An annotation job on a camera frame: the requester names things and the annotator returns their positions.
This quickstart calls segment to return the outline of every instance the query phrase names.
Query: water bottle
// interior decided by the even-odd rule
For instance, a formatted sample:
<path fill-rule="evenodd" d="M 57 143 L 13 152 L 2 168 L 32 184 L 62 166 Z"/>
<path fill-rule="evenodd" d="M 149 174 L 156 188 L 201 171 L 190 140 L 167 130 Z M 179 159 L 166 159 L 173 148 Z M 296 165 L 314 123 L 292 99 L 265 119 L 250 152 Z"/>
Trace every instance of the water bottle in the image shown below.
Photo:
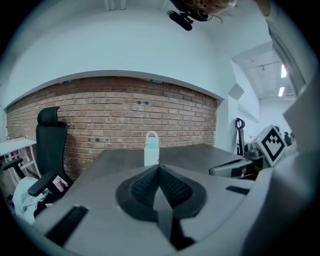
<path fill-rule="evenodd" d="M 155 131 L 148 131 L 145 137 L 144 145 L 144 166 L 153 166 L 159 164 L 159 137 Z"/>

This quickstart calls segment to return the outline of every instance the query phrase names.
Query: table surface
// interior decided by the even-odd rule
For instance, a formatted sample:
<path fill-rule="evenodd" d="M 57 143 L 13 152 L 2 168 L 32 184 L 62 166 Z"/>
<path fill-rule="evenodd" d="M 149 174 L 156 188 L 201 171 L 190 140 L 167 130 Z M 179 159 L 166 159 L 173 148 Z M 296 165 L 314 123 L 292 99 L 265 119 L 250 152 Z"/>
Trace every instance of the table surface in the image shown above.
<path fill-rule="evenodd" d="M 160 148 L 159 163 L 209 175 L 209 169 L 242 156 L 207 144 Z M 70 187 L 71 193 L 82 184 L 128 169 L 144 166 L 144 150 L 104 150 Z"/>
<path fill-rule="evenodd" d="M 6 141 L 3 143 L 0 143 L 0 156 L 9 154 L 13 151 L 23 149 L 29 146 L 32 146 L 34 144 L 37 144 L 35 140 L 23 138 L 16 141 Z"/>

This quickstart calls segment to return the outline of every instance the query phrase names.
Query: gray table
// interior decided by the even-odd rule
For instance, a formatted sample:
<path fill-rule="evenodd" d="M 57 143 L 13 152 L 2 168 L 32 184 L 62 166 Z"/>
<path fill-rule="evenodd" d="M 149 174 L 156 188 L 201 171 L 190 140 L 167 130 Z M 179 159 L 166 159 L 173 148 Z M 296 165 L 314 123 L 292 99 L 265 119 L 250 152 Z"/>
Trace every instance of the gray table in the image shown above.
<path fill-rule="evenodd" d="M 213 166 L 222 165 L 242 156 L 212 147 L 207 144 L 160 148 L 159 163 L 209 174 Z M 66 194 L 84 183 L 125 170 L 144 166 L 144 150 L 105 150 L 75 181 Z"/>

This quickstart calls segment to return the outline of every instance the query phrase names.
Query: red brick wall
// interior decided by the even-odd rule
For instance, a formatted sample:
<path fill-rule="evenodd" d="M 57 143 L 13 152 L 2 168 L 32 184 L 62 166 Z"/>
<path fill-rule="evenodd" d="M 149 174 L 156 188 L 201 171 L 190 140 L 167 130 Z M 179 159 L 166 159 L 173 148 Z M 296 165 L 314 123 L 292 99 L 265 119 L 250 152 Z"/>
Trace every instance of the red brick wall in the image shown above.
<path fill-rule="evenodd" d="M 68 123 L 64 167 L 72 178 L 104 149 L 142 149 L 147 131 L 157 132 L 162 148 L 214 143 L 215 98 L 130 77 L 76 79 L 36 91 L 7 109 L 10 136 L 35 140 L 39 111 L 53 106 Z"/>

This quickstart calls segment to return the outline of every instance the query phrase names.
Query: white ceiling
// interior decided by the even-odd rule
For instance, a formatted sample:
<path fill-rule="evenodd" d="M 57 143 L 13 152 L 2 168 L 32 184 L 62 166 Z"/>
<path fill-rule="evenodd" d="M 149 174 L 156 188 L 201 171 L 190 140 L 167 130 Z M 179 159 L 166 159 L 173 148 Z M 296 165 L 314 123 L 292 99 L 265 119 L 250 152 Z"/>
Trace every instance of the white ceiling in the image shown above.
<path fill-rule="evenodd" d="M 115 8 L 120 8 L 120 2 L 125 2 L 125 8 L 151 8 L 166 12 L 168 10 L 176 10 L 174 5 L 169 0 L 46 0 L 30 13 L 29 17 L 20 25 L 17 33 L 12 38 L 7 49 L 6 69 L 9 70 L 10 65 L 14 64 L 15 59 L 21 55 L 41 34 L 48 31 L 53 26 L 62 22 L 71 16 L 78 15 L 84 12 L 92 12 L 94 10 L 105 10 L 107 2 L 108 5 L 114 1 Z M 213 18 L 211 22 L 195 22 L 193 27 L 195 29 L 202 29 L 207 31 L 209 35 L 216 35 L 220 30 L 227 29 L 228 26 L 237 20 L 237 18 L 245 17 L 257 9 L 255 3 L 251 0 L 238 0 L 237 6 L 232 10 L 223 13 L 218 18 Z M 254 58 L 248 59 L 240 63 L 245 70 L 249 80 L 251 81 L 259 98 L 274 97 L 278 95 L 280 86 L 288 86 L 289 80 L 287 78 L 280 78 L 280 63 L 266 65 L 272 62 L 278 62 L 277 56 L 273 52 L 261 54 Z M 2 75 L 0 73 L 0 84 L 5 83 L 9 73 Z"/>
<path fill-rule="evenodd" d="M 259 54 L 240 63 L 259 99 L 277 97 L 279 88 L 285 87 L 283 98 L 287 100 L 293 97 L 293 92 L 288 76 L 281 78 L 281 65 L 274 51 Z"/>
<path fill-rule="evenodd" d="M 10 51 L 16 56 L 20 55 L 37 37 L 61 21 L 80 13 L 105 10 L 105 1 L 107 3 L 114 1 L 116 9 L 120 8 L 120 1 L 123 1 L 127 9 L 143 7 L 164 12 L 176 10 L 169 0 L 45 0 L 20 25 L 11 40 Z M 254 8 L 256 6 L 252 1 L 238 0 L 235 8 L 220 15 L 224 24 L 221 24 L 221 21 L 214 17 L 211 22 L 196 21 L 193 26 L 207 32 L 224 29 L 225 24 L 232 22 L 235 18 L 245 16 Z"/>

